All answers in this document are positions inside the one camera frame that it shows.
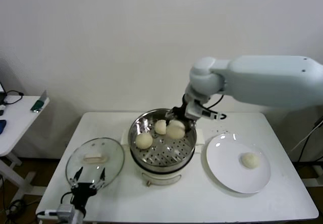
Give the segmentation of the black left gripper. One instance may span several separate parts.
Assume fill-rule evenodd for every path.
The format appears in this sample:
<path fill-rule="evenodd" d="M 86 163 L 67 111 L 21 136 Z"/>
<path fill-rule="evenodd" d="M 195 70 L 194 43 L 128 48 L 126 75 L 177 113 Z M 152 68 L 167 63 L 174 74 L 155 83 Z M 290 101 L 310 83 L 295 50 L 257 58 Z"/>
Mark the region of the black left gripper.
<path fill-rule="evenodd" d="M 99 177 L 96 180 L 93 180 L 92 183 L 78 183 L 82 171 L 83 167 L 80 167 L 74 176 L 70 178 L 71 191 L 73 194 L 71 203 L 76 209 L 85 209 L 88 199 L 96 195 L 97 189 L 101 189 L 105 185 L 105 168 L 102 169 Z"/>

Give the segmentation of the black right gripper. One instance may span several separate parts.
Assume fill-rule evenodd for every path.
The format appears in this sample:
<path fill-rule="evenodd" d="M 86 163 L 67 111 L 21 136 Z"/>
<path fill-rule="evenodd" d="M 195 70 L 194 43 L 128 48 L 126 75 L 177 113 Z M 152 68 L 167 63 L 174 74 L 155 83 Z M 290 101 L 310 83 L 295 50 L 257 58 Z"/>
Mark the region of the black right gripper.
<path fill-rule="evenodd" d="M 165 121 L 168 125 L 171 120 L 176 118 L 177 120 L 181 121 L 185 126 L 185 133 L 190 132 L 191 130 L 195 130 L 196 128 L 196 121 L 190 120 L 185 116 L 186 108 L 187 108 L 187 101 L 185 100 L 185 95 L 182 96 L 182 105 L 180 107 L 173 107 L 165 114 Z"/>

